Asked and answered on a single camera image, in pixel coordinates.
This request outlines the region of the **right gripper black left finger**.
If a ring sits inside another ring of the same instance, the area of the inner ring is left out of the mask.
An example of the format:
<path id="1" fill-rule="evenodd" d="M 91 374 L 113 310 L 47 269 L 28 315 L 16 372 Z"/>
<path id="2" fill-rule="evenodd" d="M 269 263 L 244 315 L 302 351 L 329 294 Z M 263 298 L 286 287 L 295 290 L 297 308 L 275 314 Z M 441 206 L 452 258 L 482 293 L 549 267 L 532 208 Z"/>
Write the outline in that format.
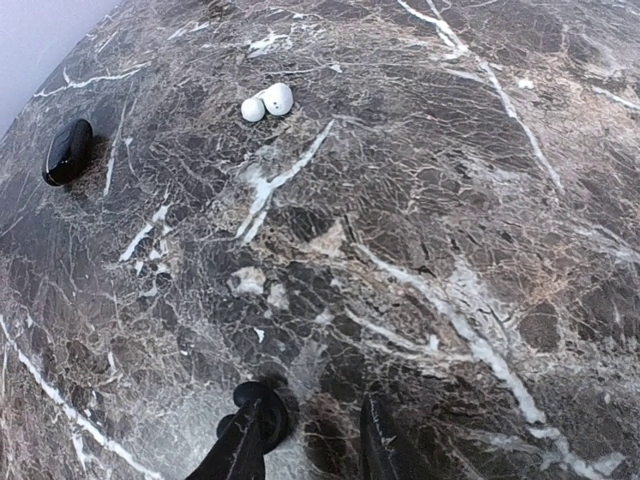
<path id="1" fill-rule="evenodd" d="M 233 415 L 222 436 L 187 479 L 252 480 L 265 478 L 258 426 L 258 405 L 246 404 Z"/>

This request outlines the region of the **black earbud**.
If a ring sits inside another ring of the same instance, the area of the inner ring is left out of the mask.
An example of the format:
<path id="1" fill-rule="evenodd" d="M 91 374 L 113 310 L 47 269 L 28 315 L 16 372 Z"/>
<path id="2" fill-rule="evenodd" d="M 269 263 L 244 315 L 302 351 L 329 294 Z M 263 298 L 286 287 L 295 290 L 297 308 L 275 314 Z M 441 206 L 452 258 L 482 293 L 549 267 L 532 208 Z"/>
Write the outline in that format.
<path id="1" fill-rule="evenodd" d="M 241 408 L 246 404 L 258 405 L 258 426 L 262 442 L 262 453 L 276 449 L 287 437 L 289 415 L 287 408 L 276 391 L 265 383 L 247 381 L 233 391 L 233 402 Z"/>

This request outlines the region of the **black round charging case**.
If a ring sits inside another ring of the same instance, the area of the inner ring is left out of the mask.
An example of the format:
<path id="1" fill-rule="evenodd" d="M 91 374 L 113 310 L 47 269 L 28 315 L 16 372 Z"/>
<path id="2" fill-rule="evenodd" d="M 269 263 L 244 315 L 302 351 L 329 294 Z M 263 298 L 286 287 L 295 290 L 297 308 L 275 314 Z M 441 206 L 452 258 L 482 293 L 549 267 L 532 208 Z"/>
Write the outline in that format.
<path id="1" fill-rule="evenodd" d="M 51 140 L 42 165 L 43 180 L 50 186 L 63 186 L 76 179 L 91 160 L 94 143 L 90 122 L 71 121 Z"/>

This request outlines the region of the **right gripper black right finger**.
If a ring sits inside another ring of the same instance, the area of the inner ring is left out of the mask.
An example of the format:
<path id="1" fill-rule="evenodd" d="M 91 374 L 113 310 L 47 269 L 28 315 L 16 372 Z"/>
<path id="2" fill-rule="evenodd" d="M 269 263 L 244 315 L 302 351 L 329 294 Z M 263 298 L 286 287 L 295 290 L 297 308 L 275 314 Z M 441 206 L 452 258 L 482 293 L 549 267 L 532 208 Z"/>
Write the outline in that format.
<path id="1" fill-rule="evenodd" d="M 396 425 L 380 395 L 366 394 L 360 413 L 363 479 L 429 479 L 430 469 Z"/>

